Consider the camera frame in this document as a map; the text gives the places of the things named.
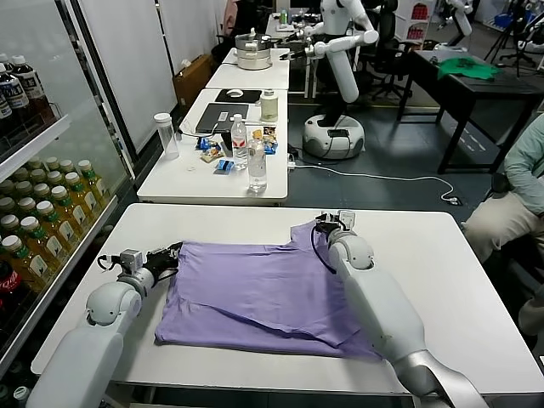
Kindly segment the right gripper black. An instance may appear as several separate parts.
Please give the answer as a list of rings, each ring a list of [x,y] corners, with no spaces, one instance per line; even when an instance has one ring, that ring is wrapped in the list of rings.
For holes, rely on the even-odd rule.
[[[319,232],[332,232],[340,229],[339,216],[331,212],[323,212],[315,218],[315,228]]]

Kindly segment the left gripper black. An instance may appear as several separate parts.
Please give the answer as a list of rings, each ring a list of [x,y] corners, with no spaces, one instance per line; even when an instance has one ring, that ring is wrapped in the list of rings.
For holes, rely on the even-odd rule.
[[[151,273],[163,273],[167,270],[176,270],[179,265],[179,250],[183,242],[175,242],[167,248],[147,252],[145,267]]]

